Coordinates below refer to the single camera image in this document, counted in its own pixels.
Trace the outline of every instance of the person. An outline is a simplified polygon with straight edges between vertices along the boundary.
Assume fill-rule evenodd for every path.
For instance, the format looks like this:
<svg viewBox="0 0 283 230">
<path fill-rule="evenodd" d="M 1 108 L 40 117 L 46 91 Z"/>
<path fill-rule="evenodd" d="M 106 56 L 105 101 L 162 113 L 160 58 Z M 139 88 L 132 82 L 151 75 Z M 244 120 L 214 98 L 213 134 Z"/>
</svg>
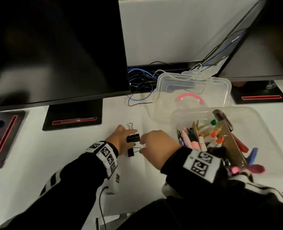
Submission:
<svg viewBox="0 0 283 230">
<path fill-rule="evenodd" d="M 113 173 L 112 164 L 134 147 L 126 137 L 136 132 L 119 125 L 105 141 L 94 143 L 53 174 L 39 199 L 0 229 L 81 229 L 97 189 Z M 140 143 L 146 146 L 140 152 L 167 175 L 166 182 L 178 197 L 152 202 L 118 229 L 229 227 L 233 222 L 246 228 L 246 224 L 283 223 L 283 193 L 254 183 L 249 171 L 229 176 L 219 158 L 182 147 L 163 131 L 142 135 Z"/>
</svg>

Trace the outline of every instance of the monitor stand base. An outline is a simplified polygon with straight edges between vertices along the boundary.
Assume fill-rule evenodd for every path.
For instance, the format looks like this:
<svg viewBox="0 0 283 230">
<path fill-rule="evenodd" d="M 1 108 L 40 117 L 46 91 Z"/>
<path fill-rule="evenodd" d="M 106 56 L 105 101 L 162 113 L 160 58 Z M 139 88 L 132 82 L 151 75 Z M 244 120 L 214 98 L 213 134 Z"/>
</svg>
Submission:
<svg viewBox="0 0 283 230">
<path fill-rule="evenodd" d="M 283 102 L 283 93 L 274 81 L 248 81 L 242 87 L 232 86 L 236 104 Z"/>
<path fill-rule="evenodd" d="M 103 99 L 50 105 L 42 127 L 43 131 L 102 123 Z"/>
</svg>

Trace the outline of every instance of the red outlined slot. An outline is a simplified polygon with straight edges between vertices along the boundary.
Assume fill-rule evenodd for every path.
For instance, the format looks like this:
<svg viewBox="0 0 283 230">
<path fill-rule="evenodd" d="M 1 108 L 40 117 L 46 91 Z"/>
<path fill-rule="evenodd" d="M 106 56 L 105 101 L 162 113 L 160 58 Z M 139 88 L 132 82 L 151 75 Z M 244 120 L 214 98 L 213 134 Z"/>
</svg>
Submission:
<svg viewBox="0 0 283 230">
<path fill-rule="evenodd" d="M 60 125 L 60 124 L 81 123 L 81 122 L 95 121 L 95 120 L 97 120 L 97 117 L 94 117 L 93 119 L 89 119 L 89 120 L 83 120 L 83 119 L 86 119 L 86 118 L 57 120 L 57 121 L 53 121 L 53 122 L 52 122 L 52 125 Z"/>
<path fill-rule="evenodd" d="M 246 97 L 242 97 L 243 101 L 266 100 L 266 99 L 282 99 L 282 96 L 281 95 L 266 95 L 266 96 L 246 96 Z"/>
<path fill-rule="evenodd" d="M 17 120 L 17 117 L 18 117 L 17 115 L 14 115 L 14 116 L 13 116 L 13 118 L 11 119 L 11 121 L 10 121 L 10 123 L 9 123 L 9 125 L 8 125 L 8 127 L 7 127 L 7 129 L 6 129 L 5 133 L 4 133 L 4 135 L 3 135 L 2 139 L 1 139 L 1 141 L 0 141 L 0 154 L 1 154 L 1 152 L 2 152 L 2 149 L 3 149 L 3 147 L 4 147 L 4 144 L 5 144 L 5 142 L 7 141 L 7 138 L 8 138 L 8 136 L 9 136 L 11 130 L 13 129 L 13 126 L 14 126 L 16 120 Z"/>
</svg>

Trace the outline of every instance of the computer monitor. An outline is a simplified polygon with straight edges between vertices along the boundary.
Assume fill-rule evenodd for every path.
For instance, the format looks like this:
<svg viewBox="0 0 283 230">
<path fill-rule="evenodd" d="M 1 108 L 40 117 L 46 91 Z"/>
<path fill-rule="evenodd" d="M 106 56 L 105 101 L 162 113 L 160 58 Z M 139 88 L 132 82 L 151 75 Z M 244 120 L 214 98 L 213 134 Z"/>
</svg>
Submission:
<svg viewBox="0 0 283 230">
<path fill-rule="evenodd" d="M 79 127 L 126 94 L 118 0 L 0 0 L 0 111 L 50 105 L 43 130 Z"/>
<path fill-rule="evenodd" d="M 283 102 L 280 89 L 268 86 L 267 82 L 283 79 L 283 0 L 264 0 L 264 3 L 234 50 L 224 52 L 230 56 L 216 75 L 231 82 L 248 81 L 243 87 L 232 87 L 232 97 L 238 104 Z"/>
</svg>

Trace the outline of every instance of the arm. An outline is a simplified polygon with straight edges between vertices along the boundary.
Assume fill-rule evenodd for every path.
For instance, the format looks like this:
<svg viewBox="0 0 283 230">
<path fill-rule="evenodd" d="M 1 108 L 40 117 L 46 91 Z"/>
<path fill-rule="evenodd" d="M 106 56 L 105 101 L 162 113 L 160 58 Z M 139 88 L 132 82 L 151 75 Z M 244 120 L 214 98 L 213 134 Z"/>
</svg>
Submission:
<svg viewBox="0 0 283 230">
<path fill-rule="evenodd" d="M 116 159 L 119 152 L 133 147 L 134 143 L 127 143 L 126 137 L 135 132 L 119 125 L 106 141 L 90 146 L 86 153 L 53 174 L 39 199 L 4 229 L 26 229 L 34 224 L 40 229 L 81 229 L 94 205 L 97 189 L 113 173 L 113 162 L 117 164 L 117 160 L 111 164 L 102 162 L 98 152 L 106 147 L 106 157 L 112 155 Z"/>
<path fill-rule="evenodd" d="M 283 220 L 283 194 L 254 183 L 248 170 L 229 177 L 219 158 L 181 147 L 162 131 L 143 135 L 141 143 L 146 143 L 141 152 L 167 175 L 168 184 L 198 209 L 214 208 L 218 215 L 233 207 L 241 213 L 259 214 L 259 221 Z"/>
</svg>

